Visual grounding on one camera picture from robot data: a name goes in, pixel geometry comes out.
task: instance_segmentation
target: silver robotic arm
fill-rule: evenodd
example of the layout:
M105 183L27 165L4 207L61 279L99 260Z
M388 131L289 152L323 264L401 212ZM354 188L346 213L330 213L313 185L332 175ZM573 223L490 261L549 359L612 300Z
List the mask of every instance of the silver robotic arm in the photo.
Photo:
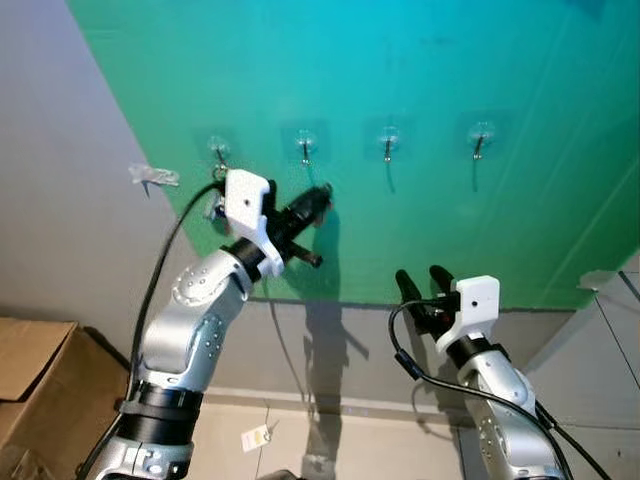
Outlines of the silver robotic arm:
M438 354L448 355L458 367L462 386L493 394L536 417L531 384L513 367L502 347L488 341L498 319L498 280L482 276L454 282L441 267L432 267L431 273L445 293L430 302L432 307L414 304L408 308L418 333L433 336ZM404 302L422 301L404 270L398 271L396 280ZM413 359L396 358L419 378ZM467 396L465 402L478 430L489 478L566 480L554 447L540 427L495 401Z
M243 170L227 173L224 212L241 238L186 268L168 305L143 338L135 394L86 478L184 478L203 392L211 382L227 328L254 282L279 275L293 256L321 257L293 243L330 205L331 188L313 187L278 212L275 184Z

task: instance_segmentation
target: tiled floor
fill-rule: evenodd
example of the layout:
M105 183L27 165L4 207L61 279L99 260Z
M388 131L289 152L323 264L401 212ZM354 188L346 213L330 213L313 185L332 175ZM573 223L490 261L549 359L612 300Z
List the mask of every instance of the tiled floor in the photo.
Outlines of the tiled floor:
M265 421L271 443L262 452L243 453L240 435ZM333 415L314 424L320 428L310 434L304 412L204 405L188 479L254 480L288 469L309 480L487 480L475 430L462 429L458 435L457 429L452 433L440 424L351 416L340 420ZM640 431L567 430L612 478L640 478ZM576 452L560 443L576 479L598 478ZM326 458L335 458L335 463Z
M240 435L265 418L271 443L262 454L243 453ZM458 438L446 425L421 428L413 422L350 416L340 422L334 415L316 424L320 427L310 435L305 412L270 409L267 417L267 408L205 405L188 478L253 480L280 469L310 480L463 478ZM322 460L327 457L335 457L335 464Z

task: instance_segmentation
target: cardboard box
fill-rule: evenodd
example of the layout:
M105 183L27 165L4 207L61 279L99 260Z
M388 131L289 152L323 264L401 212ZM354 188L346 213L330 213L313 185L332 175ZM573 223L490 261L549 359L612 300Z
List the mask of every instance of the cardboard box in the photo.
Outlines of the cardboard box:
M0 480L71 480L127 372L76 323L0 318Z

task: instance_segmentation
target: adhesive hook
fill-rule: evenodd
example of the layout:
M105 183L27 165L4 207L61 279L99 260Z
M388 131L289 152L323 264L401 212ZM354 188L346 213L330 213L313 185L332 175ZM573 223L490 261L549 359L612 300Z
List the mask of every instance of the adhesive hook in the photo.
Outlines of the adhesive hook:
M491 122L478 122L469 130L467 140L473 144L473 159L482 159L482 148L489 144L495 136L495 126Z
M309 130L298 130L296 145L302 150L302 164L311 166L311 152L316 149L316 136Z
M385 163L391 163L391 152L397 148L400 138L398 133L397 127L387 126L382 129L382 135L378 138L384 148Z
M231 149L229 148L227 141L217 135L213 135L209 138L207 147L211 150L215 160L218 162L213 169L213 176L220 180L225 176L229 168L227 158L229 157Z

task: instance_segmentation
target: green wall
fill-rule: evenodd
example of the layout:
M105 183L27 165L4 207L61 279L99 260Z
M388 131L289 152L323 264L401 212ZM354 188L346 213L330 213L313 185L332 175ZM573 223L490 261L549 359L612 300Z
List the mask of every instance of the green wall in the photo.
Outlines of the green wall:
M426 290L439 263L498 277L505 307L575 308L582 274L638 247L637 1L69 4L149 162L181 174L174 208L209 180L214 134L281 204L334 186L301 241L325 265L292 262L258 296L393 303L396 269ZM229 242L199 215L186 230L201 255Z

